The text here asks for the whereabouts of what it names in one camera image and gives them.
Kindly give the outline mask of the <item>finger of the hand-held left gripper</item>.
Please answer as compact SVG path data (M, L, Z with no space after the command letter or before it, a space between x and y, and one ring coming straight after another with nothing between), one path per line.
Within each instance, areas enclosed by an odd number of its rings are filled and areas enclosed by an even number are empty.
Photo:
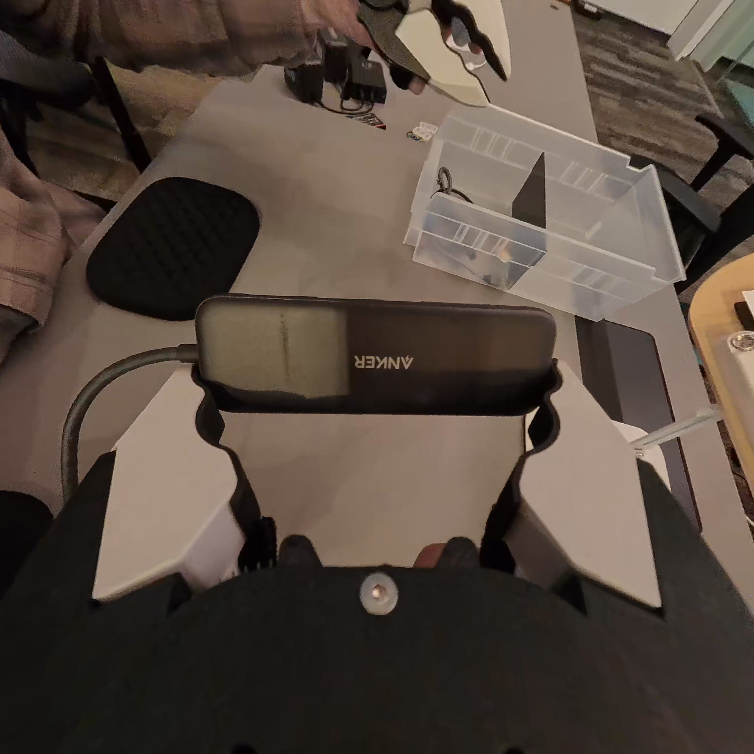
M406 14L395 34L425 71L418 76L429 86L461 105L476 108L489 105L483 85L466 68L462 56L448 47L430 8Z
M510 73L510 40L500 1L469 1L473 18L473 43L497 74Z

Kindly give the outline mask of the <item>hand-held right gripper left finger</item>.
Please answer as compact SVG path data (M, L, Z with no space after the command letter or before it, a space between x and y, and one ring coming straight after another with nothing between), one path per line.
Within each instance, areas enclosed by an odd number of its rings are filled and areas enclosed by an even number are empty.
M114 446L92 598L111 602L170 575L193 592L240 575L262 518L225 424L191 366L178 367Z

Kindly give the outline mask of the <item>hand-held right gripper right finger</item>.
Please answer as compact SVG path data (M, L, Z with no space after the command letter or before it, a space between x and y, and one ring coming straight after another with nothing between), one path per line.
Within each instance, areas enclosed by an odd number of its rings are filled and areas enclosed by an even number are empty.
M660 610L635 451L565 363L549 379L487 519L483 565L555 593L589 580Z

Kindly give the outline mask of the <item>clear plastic bin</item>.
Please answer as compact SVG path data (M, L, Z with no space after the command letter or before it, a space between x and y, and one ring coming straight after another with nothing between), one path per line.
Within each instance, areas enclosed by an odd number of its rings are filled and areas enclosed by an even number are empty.
M540 229L511 205L542 152L547 250L512 287L511 253ZM495 106L439 126L404 242L414 262L592 321L684 279L653 166Z

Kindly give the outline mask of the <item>slim black usb hub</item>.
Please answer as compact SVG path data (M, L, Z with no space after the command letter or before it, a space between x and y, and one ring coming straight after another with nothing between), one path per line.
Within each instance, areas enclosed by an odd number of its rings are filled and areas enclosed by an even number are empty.
M230 412L521 416L561 382L536 307L238 294L194 325L198 378Z

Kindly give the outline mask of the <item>person's left forearm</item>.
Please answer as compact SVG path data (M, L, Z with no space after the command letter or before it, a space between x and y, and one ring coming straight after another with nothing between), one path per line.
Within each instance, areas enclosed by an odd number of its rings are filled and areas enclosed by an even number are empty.
M8 1L2 30L33 52L244 75L300 61L314 48L300 1Z

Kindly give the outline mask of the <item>person's left hand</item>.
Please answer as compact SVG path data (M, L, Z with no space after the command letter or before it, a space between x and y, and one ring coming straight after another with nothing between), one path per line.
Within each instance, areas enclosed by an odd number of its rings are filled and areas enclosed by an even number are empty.
M373 48L372 39L357 16L358 1L300 1L300 5L307 35L332 29L362 47Z

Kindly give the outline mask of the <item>small black adapter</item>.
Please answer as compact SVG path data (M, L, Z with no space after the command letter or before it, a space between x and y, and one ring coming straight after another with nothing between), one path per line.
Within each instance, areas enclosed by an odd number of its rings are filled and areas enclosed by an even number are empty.
M388 88L381 65L349 51L344 79L340 84L340 110L345 115L365 115L373 107L385 104Z
M324 64L320 58L284 68L284 82L299 102L316 107L323 104Z

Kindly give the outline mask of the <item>black wrist rest pad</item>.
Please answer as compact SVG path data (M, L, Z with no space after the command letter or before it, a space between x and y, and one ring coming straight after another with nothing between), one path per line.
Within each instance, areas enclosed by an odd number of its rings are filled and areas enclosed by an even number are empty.
M1 597L52 521L50 509L32 495L1 491Z
M260 230L242 194L172 176L147 186L92 250L90 292L131 314L194 319L207 298L228 293Z

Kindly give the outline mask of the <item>black bin divider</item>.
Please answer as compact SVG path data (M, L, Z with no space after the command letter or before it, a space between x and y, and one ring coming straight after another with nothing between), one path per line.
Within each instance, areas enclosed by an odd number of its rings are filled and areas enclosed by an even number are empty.
M508 283L512 287L541 261L547 250L545 157L546 153L542 152L511 205L511 216L515 220L540 229L538 234L530 231L527 239L517 242L511 253Z

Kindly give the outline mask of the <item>instruction sheet on stand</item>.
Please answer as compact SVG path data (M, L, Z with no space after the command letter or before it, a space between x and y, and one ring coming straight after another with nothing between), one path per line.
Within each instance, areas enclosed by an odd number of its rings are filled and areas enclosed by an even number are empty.
M689 310L694 342L750 491L753 490L752 331L743 328L735 304L743 302L752 314L752 289L750 254L707 278L694 294Z

